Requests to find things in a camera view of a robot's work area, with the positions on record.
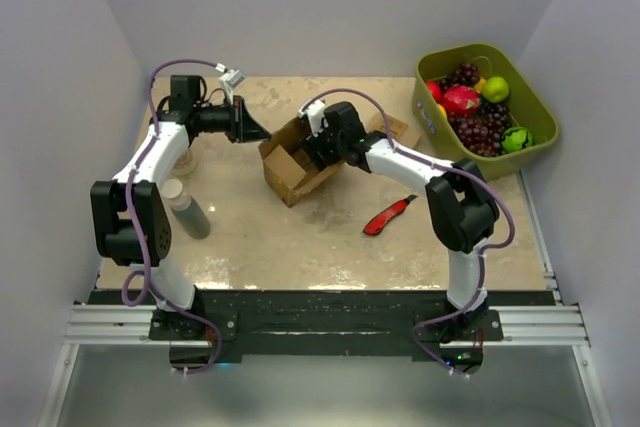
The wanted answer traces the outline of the brown cardboard express box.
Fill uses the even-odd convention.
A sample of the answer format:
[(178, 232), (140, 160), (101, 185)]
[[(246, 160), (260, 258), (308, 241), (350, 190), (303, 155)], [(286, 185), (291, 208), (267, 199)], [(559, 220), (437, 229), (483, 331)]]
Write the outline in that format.
[(264, 178), (289, 208), (339, 171), (343, 161), (319, 169), (303, 150), (301, 141), (310, 134), (306, 121), (294, 117), (258, 146)]

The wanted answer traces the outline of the red black utility knife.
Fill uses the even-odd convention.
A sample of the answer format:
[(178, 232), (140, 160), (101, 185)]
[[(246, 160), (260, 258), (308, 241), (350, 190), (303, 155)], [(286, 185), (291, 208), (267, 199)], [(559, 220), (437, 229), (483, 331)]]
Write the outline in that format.
[(409, 195), (394, 202), (374, 216), (362, 229), (365, 236), (375, 237), (382, 233), (385, 227), (396, 217), (402, 215), (407, 207), (417, 198), (416, 195)]

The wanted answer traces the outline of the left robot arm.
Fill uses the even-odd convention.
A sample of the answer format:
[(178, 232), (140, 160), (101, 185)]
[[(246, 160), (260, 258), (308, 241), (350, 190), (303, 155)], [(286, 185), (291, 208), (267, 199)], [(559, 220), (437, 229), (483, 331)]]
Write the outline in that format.
[(207, 315), (193, 306), (195, 287), (169, 258), (170, 222), (160, 189), (178, 159), (203, 133), (223, 133), (232, 143), (267, 140), (269, 132), (249, 114), (235, 88), (238, 70), (219, 79), (219, 104), (207, 101), (206, 83), (196, 75), (173, 75), (170, 93), (154, 111), (149, 130), (129, 163), (112, 179), (90, 189), (97, 250), (143, 278), (140, 295), (153, 295), (163, 310), (175, 311), (171, 325), (185, 339), (200, 337)]

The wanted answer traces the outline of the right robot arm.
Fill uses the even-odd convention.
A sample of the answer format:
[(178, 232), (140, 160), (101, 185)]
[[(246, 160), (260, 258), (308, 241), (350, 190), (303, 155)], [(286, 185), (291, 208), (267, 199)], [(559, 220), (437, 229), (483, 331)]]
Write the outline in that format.
[(317, 100), (300, 108), (298, 118), (310, 129), (301, 146), (317, 167), (345, 162), (426, 198), (433, 231), (448, 249), (447, 302), (454, 309), (446, 314), (445, 326), (452, 337), (469, 339), (481, 327), (476, 310), (487, 297), (480, 250), (499, 218), (476, 164), (434, 159), (402, 147), (382, 132), (368, 132), (349, 102), (328, 106)]

